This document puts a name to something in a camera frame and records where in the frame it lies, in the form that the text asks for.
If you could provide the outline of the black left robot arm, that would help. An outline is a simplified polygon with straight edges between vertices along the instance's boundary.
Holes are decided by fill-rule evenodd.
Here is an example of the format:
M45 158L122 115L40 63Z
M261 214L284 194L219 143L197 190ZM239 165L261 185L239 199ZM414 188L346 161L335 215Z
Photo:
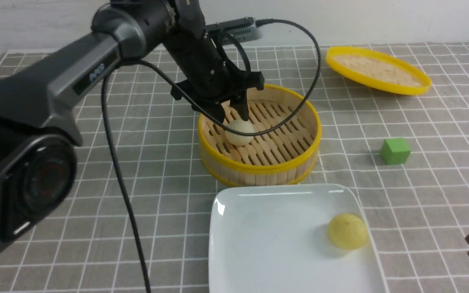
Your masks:
M172 87L194 111L224 120L229 101L248 116L246 91L260 72L238 69L197 0L119 0L100 8L91 32L0 79L0 252L54 211L76 180L83 143L73 108L103 78L164 45L185 75Z

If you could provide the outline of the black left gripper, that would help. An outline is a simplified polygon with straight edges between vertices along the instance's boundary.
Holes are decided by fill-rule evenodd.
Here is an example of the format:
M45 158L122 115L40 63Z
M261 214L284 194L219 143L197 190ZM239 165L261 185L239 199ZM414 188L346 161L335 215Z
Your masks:
M231 107L248 122L246 91L264 89L262 73L234 65L223 46L239 42L223 31L211 35L197 0L171 0L169 4L175 11L175 28L162 44L185 76L172 86L171 96L211 105L211 121L218 125L226 117L221 103L231 100Z

